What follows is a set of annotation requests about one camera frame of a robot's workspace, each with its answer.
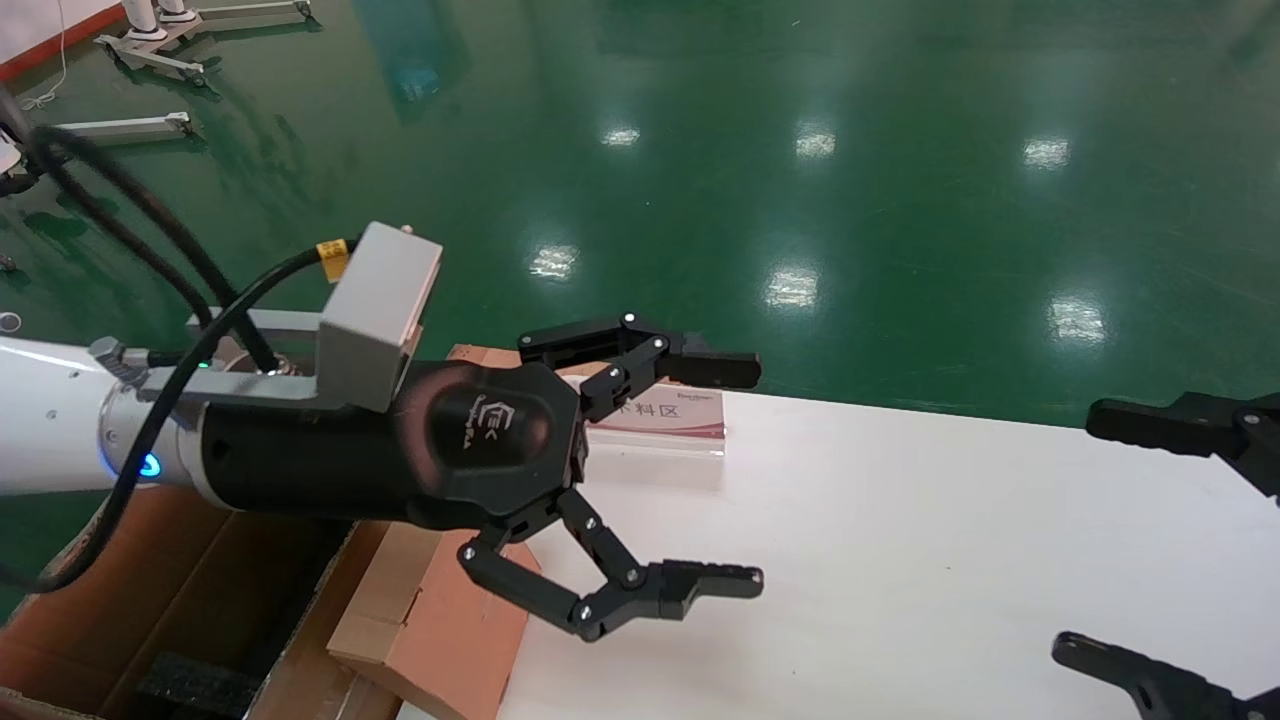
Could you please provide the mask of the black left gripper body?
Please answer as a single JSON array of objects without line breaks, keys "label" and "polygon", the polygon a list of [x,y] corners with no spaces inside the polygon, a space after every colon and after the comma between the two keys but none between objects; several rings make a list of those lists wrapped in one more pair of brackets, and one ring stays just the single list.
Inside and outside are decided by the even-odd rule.
[{"label": "black left gripper body", "polygon": [[534,533],[588,456],[579,393],[540,363],[416,363],[383,413],[212,404],[209,495],[246,512]]}]

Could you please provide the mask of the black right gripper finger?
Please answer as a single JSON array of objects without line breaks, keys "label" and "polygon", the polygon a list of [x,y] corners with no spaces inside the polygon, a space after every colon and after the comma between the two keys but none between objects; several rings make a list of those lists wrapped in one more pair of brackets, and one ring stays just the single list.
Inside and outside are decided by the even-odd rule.
[{"label": "black right gripper finger", "polygon": [[1187,392],[1164,407],[1094,401],[1085,433],[1175,455],[1224,460],[1262,496],[1279,497],[1279,393],[1239,400]]},{"label": "black right gripper finger", "polygon": [[1240,698],[1202,675],[1075,632],[1059,633],[1056,664],[1124,691],[1142,719],[1277,719],[1279,688]]}]

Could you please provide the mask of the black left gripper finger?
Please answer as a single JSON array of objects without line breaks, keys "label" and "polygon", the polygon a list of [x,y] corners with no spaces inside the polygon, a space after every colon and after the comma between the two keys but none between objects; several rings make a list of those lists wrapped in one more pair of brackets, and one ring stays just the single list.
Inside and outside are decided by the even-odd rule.
[{"label": "black left gripper finger", "polygon": [[[605,578],[585,596],[503,555],[518,530],[559,520]],[[596,642],[637,619],[682,621],[701,597],[751,600],[765,587],[763,569],[663,560],[640,564],[577,489],[566,489],[515,527],[488,525],[458,552],[479,587],[585,642]]]},{"label": "black left gripper finger", "polygon": [[585,421],[603,421],[659,380],[708,389],[753,389],[763,374],[756,354],[721,352],[698,333],[668,332],[635,314],[576,322],[522,334],[522,364],[553,370],[603,363],[579,387]]}]

